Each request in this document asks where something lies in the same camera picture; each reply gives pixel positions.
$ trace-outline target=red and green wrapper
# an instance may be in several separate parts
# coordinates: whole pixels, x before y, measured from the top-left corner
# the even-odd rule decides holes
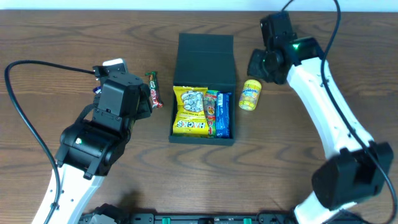
[[[152,98],[152,108],[161,108],[163,107],[163,102],[160,99],[159,95],[159,84],[157,83],[156,78],[157,72],[147,72],[145,76],[148,76],[149,79],[149,89],[150,89],[150,97]]]

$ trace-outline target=can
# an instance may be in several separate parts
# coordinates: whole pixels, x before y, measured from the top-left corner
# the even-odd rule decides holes
[[[248,80],[244,82],[239,107],[252,111],[256,109],[257,102],[261,92],[261,83],[257,80]]]

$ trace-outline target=wooden surface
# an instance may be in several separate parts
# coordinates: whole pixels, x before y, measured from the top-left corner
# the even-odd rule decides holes
[[[234,35],[237,94],[247,80],[254,48],[263,48],[259,19],[267,12],[1,11],[0,68],[32,59],[90,69],[125,58],[142,78],[159,71],[164,107],[140,120],[122,158],[88,204],[158,212],[288,210],[312,191],[310,178],[324,163],[317,130],[287,86],[263,84],[253,112],[236,108],[233,147],[170,144],[172,79],[178,33]],[[292,12],[299,37],[324,47],[334,12]],[[398,148],[398,14],[344,13],[328,61],[346,101],[376,141]],[[27,116],[51,148],[92,102],[92,76],[38,65],[12,70]],[[0,79],[0,223],[30,223],[47,189],[51,166],[12,107]],[[398,186],[395,160],[390,177]],[[380,223],[391,211],[381,196],[356,211]]]

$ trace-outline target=dark green box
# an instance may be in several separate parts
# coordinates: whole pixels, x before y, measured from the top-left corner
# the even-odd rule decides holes
[[[230,138],[193,138],[173,136],[177,114],[174,95],[169,141],[173,143],[232,146],[235,142],[235,89],[236,69],[232,35],[180,34],[175,86],[208,87],[223,93],[232,93],[229,101]]]

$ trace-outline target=white wall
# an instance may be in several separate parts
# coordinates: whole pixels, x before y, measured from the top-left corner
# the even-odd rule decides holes
[[[288,0],[0,0],[0,9],[278,11]],[[342,11],[398,12],[398,0],[339,0]],[[334,11],[332,0],[295,0],[290,11]]]

